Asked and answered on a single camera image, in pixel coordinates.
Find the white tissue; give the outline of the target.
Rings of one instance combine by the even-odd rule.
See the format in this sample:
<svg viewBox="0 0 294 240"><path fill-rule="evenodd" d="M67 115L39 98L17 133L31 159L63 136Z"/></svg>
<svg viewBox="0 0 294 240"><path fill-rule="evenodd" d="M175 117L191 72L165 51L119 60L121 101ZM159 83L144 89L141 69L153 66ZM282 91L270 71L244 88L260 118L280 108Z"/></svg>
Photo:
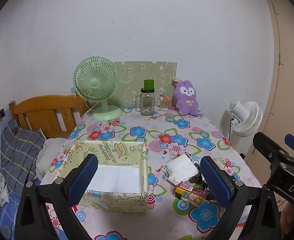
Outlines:
<svg viewBox="0 0 294 240"><path fill-rule="evenodd" d="M199 173L197 167L192 163L186 154L169 160L166 167L169 173L167 180L174 185L188 181L190 178Z"/></svg>

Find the floral tablecloth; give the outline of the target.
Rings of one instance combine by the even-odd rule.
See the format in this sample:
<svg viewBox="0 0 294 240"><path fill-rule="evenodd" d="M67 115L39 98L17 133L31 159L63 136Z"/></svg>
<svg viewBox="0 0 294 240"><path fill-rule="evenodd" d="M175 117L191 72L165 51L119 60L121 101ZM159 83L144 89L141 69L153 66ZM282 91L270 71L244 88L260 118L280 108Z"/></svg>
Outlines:
<svg viewBox="0 0 294 240"><path fill-rule="evenodd" d="M102 190L90 191L74 212L93 239L205 239L224 210L215 200L193 206L175 197L175 186L167 180L167 163L180 155L194 163L209 155L234 179L259 185L228 139L202 114L181 116L172 108L142 116L133 107L107 122L84 118L52 159L42 183L53 182L63 168L74 167L86 153L98 154L104 164L127 161L136 144L148 151L144 179L148 190L132 200L139 203L145 198L145 211L127 208L131 198L126 191L110 191L113 203L107 202Z"/></svg>

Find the grey plaid pillow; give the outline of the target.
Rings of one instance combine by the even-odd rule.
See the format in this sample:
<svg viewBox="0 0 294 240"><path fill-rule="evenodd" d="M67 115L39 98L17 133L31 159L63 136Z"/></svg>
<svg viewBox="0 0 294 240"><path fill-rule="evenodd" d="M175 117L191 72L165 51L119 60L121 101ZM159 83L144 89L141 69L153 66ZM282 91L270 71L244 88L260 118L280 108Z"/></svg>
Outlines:
<svg viewBox="0 0 294 240"><path fill-rule="evenodd" d="M0 171L8 187L17 196L22 195L28 181L37 179L36 160L44 142L41 131L25 130L14 119L3 129L0 137Z"/></svg>

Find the green patterned board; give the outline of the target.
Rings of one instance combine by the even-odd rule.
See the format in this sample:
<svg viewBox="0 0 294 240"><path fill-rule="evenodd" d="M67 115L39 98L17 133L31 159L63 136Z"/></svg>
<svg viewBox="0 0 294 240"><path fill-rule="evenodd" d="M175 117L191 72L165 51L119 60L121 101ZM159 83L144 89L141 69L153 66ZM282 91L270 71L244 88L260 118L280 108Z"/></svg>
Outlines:
<svg viewBox="0 0 294 240"><path fill-rule="evenodd" d="M176 76L177 64L174 62L125 61L115 62L119 74L116 92L108 99L108 103L117 106L134 106L135 98L141 93L145 80L153 80L155 87L155 104L159 97L173 96L172 78Z"/></svg>

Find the beige door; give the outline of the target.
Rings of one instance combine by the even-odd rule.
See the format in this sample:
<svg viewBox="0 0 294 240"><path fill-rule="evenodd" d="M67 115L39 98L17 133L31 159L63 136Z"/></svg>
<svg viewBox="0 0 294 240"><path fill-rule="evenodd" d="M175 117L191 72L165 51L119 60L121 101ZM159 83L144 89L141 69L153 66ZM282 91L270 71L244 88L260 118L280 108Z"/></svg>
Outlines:
<svg viewBox="0 0 294 240"><path fill-rule="evenodd" d="M289 0L267 0L274 35L272 83L259 130L277 142L292 157L284 143L294 136L294 7Z"/></svg>

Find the green cup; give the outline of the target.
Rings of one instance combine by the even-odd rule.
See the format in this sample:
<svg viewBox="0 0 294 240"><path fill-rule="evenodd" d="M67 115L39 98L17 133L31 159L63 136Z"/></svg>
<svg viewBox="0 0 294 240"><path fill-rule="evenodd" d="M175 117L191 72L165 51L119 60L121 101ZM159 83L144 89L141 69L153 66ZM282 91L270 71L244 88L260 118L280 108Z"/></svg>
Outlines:
<svg viewBox="0 0 294 240"><path fill-rule="evenodd" d="M144 80L144 89L154 90L155 89L154 80L151 80L151 79Z"/></svg>

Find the wall power outlet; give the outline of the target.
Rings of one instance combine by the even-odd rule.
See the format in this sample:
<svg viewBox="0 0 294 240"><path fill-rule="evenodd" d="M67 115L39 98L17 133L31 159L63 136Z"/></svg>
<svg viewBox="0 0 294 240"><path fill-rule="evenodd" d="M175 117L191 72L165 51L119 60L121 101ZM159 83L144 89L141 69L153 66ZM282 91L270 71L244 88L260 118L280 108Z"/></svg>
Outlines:
<svg viewBox="0 0 294 240"><path fill-rule="evenodd" d="M3 119L6 116L5 110L2 108L0 110L0 120Z"/></svg>

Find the yellow cartoon storage box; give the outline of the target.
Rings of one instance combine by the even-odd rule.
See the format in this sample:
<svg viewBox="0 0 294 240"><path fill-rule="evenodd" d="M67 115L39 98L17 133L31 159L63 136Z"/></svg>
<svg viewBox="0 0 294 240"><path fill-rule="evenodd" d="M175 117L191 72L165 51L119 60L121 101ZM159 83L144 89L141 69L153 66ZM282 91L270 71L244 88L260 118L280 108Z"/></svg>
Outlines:
<svg viewBox="0 0 294 240"><path fill-rule="evenodd" d="M57 177L65 178L85 157L97 157L93 176L80 205L106 211L143 213L148 205L148 150L136 141L76 141Z"/></svg>

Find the glass mason jar mug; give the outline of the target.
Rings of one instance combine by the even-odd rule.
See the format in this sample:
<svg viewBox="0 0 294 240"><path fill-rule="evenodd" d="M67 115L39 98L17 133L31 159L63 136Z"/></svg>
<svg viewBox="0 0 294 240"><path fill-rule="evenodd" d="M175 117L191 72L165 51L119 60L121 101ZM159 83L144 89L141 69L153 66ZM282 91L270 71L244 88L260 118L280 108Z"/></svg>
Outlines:
<svg viewBox="0 0 294 240"><path fill-rule="evenodd" d="M150 116L155 113L155 90L141 88L135 97L135 106L141 115Z"/></svg>

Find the green desk fan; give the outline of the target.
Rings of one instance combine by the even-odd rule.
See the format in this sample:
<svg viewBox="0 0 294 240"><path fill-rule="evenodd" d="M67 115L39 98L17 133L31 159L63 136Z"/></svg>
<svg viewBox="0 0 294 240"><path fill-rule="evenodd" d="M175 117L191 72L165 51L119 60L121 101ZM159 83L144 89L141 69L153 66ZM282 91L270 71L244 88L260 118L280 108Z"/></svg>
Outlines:
<svg viewBox="0 0 294 240"><path fill-rule="evenodd" d="M119 84L119 74L112 61L99 56L83 60L74 71L73 84L81 98L101 104L92 114L94 120L109 121L122 115L120 107L108 103Z"/></svg>

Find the purple plush bunny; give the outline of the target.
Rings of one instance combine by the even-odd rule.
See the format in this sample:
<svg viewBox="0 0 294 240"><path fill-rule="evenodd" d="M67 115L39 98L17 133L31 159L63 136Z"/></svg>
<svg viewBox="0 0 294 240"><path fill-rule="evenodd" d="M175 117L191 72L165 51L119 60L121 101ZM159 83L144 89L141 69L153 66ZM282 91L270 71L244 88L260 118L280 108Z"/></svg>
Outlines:
<svg viewBox="0 0 294 240"><path fill-rule="evenodd" d="M175 84L174 102L179 115L198 115L199 103L196 98L196 91L189 80L173 78Z"/></svg>

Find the wooden bed headboard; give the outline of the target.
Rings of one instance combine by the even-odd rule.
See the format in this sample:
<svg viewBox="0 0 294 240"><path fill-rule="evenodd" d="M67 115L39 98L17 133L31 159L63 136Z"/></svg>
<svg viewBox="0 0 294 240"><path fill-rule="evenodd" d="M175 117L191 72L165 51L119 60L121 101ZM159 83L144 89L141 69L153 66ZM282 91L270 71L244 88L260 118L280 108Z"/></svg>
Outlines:
<svg viewBox="0 0 294 240"><path fill-rule="evenodd" d="M74 111L84 115L88 107L78 95L42 95L18 104L11 102L9 110L18 125L29 131L42 130L50 138L67 138L76 127Z"/></svg>

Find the white standing fan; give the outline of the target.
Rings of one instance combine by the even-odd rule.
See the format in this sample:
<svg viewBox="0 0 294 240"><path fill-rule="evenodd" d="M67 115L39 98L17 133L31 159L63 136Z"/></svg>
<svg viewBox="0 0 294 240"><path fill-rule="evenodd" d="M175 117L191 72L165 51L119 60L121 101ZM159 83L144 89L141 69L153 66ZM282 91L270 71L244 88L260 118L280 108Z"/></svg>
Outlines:
<svg viewBox="0 0 294 240"><path fill-rule="evenodd" d="M229 138L232 134L246 138L255 133L261 125L263 112L255 101L241 103L233 100L227 110L233 116L230 124Z"/></svg>

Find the cotton swab container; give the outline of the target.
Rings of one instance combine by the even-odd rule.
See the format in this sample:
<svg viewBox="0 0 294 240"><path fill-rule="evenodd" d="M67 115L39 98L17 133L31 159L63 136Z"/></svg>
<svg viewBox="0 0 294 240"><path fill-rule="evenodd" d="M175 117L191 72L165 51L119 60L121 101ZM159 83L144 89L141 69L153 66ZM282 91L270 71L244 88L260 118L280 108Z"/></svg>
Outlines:
<svg viewBox="0 0 294 240"><path fill-rule="evenodd" d="M161 95L160 99L159 99L159 108L160 108L160 110L162 110L162 111L169 110L171 102L172 102L172 98Z"/></svg>

